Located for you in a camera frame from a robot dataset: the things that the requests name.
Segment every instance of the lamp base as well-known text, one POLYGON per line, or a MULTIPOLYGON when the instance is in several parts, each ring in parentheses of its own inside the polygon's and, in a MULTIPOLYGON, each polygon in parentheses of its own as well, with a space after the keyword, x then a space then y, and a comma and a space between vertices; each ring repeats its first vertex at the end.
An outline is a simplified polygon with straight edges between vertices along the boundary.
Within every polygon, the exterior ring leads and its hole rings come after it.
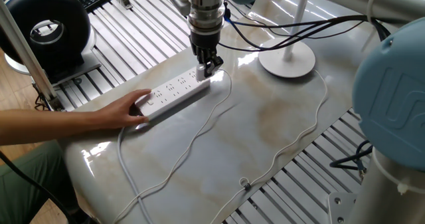
MULTIPOLYGON (((265 42, 265 47, 272 47, 286 38, 277 38, 265 42)), ((293 44, 292 58, 284 60, 285 49, 260 52, 258 58, 261 65, 272 74, 284 78, 297 78, 306 75, 313 70, 316 62, 313 51, 303 42, 293 44)))

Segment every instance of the hand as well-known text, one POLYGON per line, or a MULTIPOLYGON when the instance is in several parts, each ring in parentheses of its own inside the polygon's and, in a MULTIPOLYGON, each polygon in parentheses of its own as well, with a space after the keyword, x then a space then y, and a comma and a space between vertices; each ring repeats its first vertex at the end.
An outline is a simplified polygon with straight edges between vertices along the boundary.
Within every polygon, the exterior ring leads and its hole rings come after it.
POLYGON ((149 121, 145 116, 130 116, 129 109, 134 102, 143 95, 149 94, 150 89, 136 90, 124 97, 113 101, 105 108, 94 113, 94 119, 101 129, 123 128, 149 121))

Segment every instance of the white marble table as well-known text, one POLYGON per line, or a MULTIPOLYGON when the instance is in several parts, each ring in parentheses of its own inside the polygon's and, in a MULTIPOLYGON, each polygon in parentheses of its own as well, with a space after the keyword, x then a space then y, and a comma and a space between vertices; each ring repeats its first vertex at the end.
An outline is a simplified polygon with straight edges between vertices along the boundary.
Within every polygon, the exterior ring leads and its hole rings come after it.
MULTIPOLYGON (((252 17, 290 23, 297 2, 257 0, 252 8, 252 14, 256 15, 252 17)), ((330 19, 351 13, 324 0, 309 0, 304 20, 330 19)), ((354 24, 342 24, 321 35, 337 33, 354 24)), ((258 44, 273 38, 264 29, 241 29, 258 44)), ((276 168, 264 181, 350 109, 354 75, 367 55, 367 51, 361 52, 361 47, 370 31, 371 26, 362 24, 338 37, 305 41, 315 53, 315 69, 326 80, 329 98, 319 112, 317 129, 281 155, 276 168)), ((222 31, 221 42, 248 47, 231 27, 222 31)), ((321 79, 314 72, 299 79, 282 79, 262 68, 258 53, 236 52, 222 47, 218 48, 218 53, 224 59, 223 68, 232 77, 232 94, 216 109, 205 128, 208 132, 196 139, 171 181, 161 191, 143 200, 154 223, 210 223, 222 205, 240 189, 238 180, 241 177, 253 180, 263 174, 274 153, 314 123, 315 109, 325 92, 321 79)), ((191 50, 186 49, 87 102, 75 112, 97 110, 132 90, 156 87, 196 63, 191 50)), ((149 127, 134 130, 126 136, 122 153, 139 190, 161 182, 168 175, 213 106, 227 95, 228 88, 229 77, 219 72, 212 78, 210 89, 153 120, 149 127)), ((118 163, 117 135, 118 130, 60 140, 80 205, 101 223, 111 223, 134 197, 118 163)), ((228 217, 262 184, 236 198, 222 212, 217 223, 228 217)), ((120 223, 147 222, 140 208, 135 206, 120 223)))

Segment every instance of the white power strip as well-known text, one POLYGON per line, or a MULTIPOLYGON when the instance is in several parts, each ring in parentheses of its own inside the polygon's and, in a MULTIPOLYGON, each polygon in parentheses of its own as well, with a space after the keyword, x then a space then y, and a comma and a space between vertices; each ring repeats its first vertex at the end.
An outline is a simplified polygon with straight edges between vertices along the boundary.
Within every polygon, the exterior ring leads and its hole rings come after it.
POLYGON ((135 102, 140 112, 150 120, 178 105, 192 95, 210 86, 210 80, 198 81, 196 67, 152 89, 135 102))

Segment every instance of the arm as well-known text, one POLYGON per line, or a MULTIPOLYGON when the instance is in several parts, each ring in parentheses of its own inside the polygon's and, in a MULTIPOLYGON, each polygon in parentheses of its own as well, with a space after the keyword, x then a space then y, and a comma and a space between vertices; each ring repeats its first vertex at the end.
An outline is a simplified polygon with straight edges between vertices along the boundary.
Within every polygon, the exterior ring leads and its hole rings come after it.
POLYGON ((130 116, 130 106, 150 90, 136 90, 95 112, 40 112, 7 110, 0 112, 0 146, 28 144, 63 138, 99 129, 122 128, 148 121, 130 116))

